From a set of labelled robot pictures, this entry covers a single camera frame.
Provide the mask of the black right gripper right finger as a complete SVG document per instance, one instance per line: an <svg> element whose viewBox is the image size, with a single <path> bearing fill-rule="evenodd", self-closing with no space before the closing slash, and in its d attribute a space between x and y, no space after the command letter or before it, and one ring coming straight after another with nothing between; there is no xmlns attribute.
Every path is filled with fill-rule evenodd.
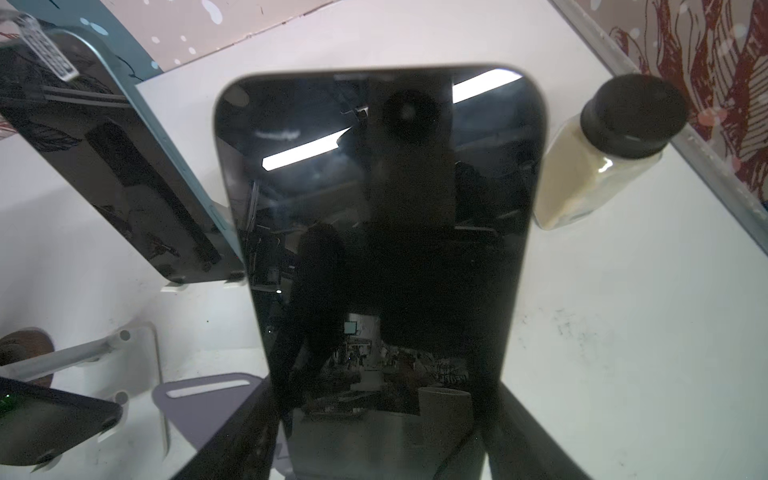
<svg viewBox="0 0 768 480"><path fill-rule="evenodd" d="M494 479L587 479L589 475L503 384L486 402L483 443Z"/></svg>

